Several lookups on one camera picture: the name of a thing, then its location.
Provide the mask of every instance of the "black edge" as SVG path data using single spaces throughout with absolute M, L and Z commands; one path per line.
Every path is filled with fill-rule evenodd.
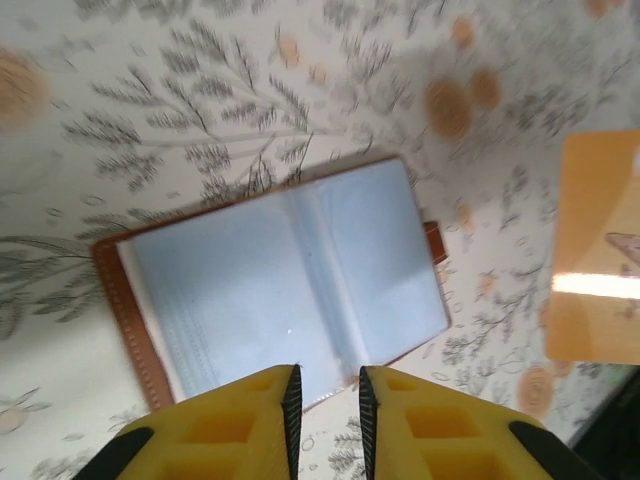
M 116 480 L 152 436 L 151 428 L 140 427 L 114 438 L 73 480 Z
M 364 449 L 364 469 L 366 480 L 374 480 L 376 469 L 376 439 L 378 430 L 378 399 L 367 373 L 367 367 L 360 368 L 360 428 Z
M 289 462 L 289 478 L 298 479 L 298 463 L 300 461 L 300 434 L 302 431 L 302 375 L 300 365 L 294 365 L 289 376 L 289 383 L 282 397 L 282 414 L 284 416 L 284 439 L 287 446 Z
M 509 430 L 554 480 L 603 480 L 548 430 L 520 421 Z

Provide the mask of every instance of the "white table surface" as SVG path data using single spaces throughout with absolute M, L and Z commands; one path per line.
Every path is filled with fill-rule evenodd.
M 452 328 L 397 368 L 563 440 L 621 382 L 545 358 L 544 321 L 563 140 L 640 124 L 640 2 L 375 3 L 2 2 L 51 104 L 0 137 L 0 479 L 70 478 L 145 413 L 93 241 L 358 151 L 406 158 L 450 254 Z M 301 478 L 361 478 L 356 404 L 305 417 Z

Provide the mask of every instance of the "printed leaf pattern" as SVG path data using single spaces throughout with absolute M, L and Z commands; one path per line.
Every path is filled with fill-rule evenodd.
M 550 159 L 572 132 L 637 126 L 638 2 L 595 2 L 598 18 L 583 2 L 515 0 L 472 9 L 446 0 L 67 3 L 77 15 L 69 26 L 86 23 L 50 45 L 39 40 L 52 38 L 45 14 L 16 18 L 16 48 L 56 86 L 42 117 L 55 150 L 31 150 L 37 142 L 20 136 L 0 146 L 0 342 L 29 345 L 31 331 L 64 332 L 73 325 L 58 322 L 94 315 L 103 299 L 89 247 L 101 238 L 162 222 L 198 195 L 219 205 L 313 178 L 318 162 L 347 166 L 354 151 L 400 153 L 425 218 L 441 220 L 451 261 L 468 267 L 438 272 L 452 326 L 414 354 L 420 370 L 512 408 L 525 372 L 539 363 L 556 371 L 536 318 L 558 201 Z M 106 56 L 108 69 L 92 68 Z M 444 75 L 471 94 L 479 69 L 499 77 L 499 105 L 469 107 L 466 135 L 445 142 L 426 118 L 425 88 Z M 580 364 L 569 374 L 577 384 L 556 376 L 552 429 L 566 438 L 588 418 L 594 382 L 609 375 L 606 365 Z M 15 400 L 0 396 L 0 411 Z M 33 392 L 20 405 L 33 422 L 53 414 L 49 406 Z M 140 415 L 111 413 L 105 431 Z M 79 445 L 74 431 L 54 440 Z M 303 448 L 301 478 L 364 478 L 357 420 L 314 435 L 327 435 L 331 450 L 316 446 L 308 463 Z M 63 480 L 93 453 L 39 458 L 23 472 L 12 459 L 0 471 Z

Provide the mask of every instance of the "orange dot pattern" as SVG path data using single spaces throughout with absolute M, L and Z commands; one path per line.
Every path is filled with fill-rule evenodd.
M 451 38 L 463 50 L 470 48 L 474 41 L 473 22 L 471 18 L 461 15 L 451 26 Z
M 25 58 L 0 48 L 0 131 L 33 117 L 47 97 L 44 77 Z
M 278 53 L 287 68 L 296 68 L 300 65 L 300 50 L 296 37 L 287 34 L 279 35 Z
M 593 17 L 602 18 L 609 10 L 608 0 L 584 0 L 584 7 Z
M 498 75 L 488 68 L 479 68 L 471 76 L 471 98 L 473 103 L 487 110 L 500 104 L 502 92 Z
M 471 128 L 471 100 L 455 80 L 444 78 L 427 85 L 424 107 L 438 135 L 448 139 L 464 137 Z
M 544 419 L 553 401 L 553 384 L 551 372 L 539 366 L 529 368 L 518 382 L 518 410 L 538 420 Z
M 458 215 L 458 220 L 460 221 L 460 225 L 462 225 L 462 229 L 467 234 L 472 234 L 476 231 L 476 225 L 473 220 L 473 213 L 471 212 L 471 208 L 468 205 L 458 205 L 456 207 L 456 213 Z
M 554 360 L 553 371 L 556 377 L 567 377 L 573 371 L 575 365 L 575 362 L 571 361 Z

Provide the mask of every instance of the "card holder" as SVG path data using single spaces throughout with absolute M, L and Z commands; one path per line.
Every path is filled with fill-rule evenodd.
M 92 248 L 98 275 L 103 283 L 109 304 L 121 331 L 127 352 L 152 411 L 175 403 L 165 368 L 154 348 L 135 295 L 125 273 L 118 252 L 120 242 L 130 240 L 141 233 L 178 223 L 196 216 L 211 213 L 230 204 L 209 208 L 197 213 L 173 218 L 162 223 L 124 232 L 97 242 Z M 436 222 L 426 222 L 424 232 L 434 263 L 446 259 L 446 251 Z

